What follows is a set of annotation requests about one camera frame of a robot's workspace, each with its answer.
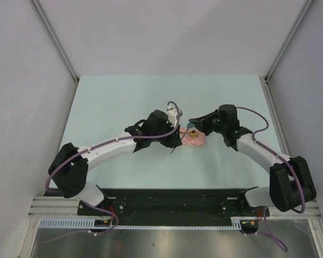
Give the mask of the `pink satin napkin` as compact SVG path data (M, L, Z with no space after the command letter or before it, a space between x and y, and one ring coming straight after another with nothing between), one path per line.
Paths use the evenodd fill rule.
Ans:
M186 128L181 128L180 129L180 137L183 135L183 133L185 132ZM183 138L182 140L182 145L183 146L194 146L194 147L200 147L203 146L206 142L206 136L205 134L203 134L202 132L199 132L199 136L196 138L191 138L188 134Z

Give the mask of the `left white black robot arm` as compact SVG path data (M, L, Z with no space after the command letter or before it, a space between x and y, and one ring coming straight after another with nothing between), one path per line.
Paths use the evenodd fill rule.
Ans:
M147 119L127 127L112 139L83 147L63 145L48 169L46 191L60 193L64 198L75 197L89 204L95 214L104 214L108 201L97 185L87 181L88 172L108 160L148 148L153 142L167 148L180 146L181 116L182 111L177 108L154 110ZM51 189L49 182L54 182L56 189Z

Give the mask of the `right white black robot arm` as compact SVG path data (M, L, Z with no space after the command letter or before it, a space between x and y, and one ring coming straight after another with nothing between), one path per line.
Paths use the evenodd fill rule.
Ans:
M274 206L281 212L305 212L306 203L315 200L317 192L307 161L277 152L258 140L259 130L251 131L241 126L238 107L221 105L215 111L189 120L205 135L213 132L223 136L227 147L251 158L269 174L269 186L251 188L237 202L238 211L249 216L260 206Z

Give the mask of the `gold spoon teal handle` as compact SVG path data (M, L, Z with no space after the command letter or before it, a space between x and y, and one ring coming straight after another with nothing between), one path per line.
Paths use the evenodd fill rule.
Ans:
M199 132L196 131L196 130L192 130L192 131L189 131L188 132L188 135L191 137L191 138L196 138L199 136Z

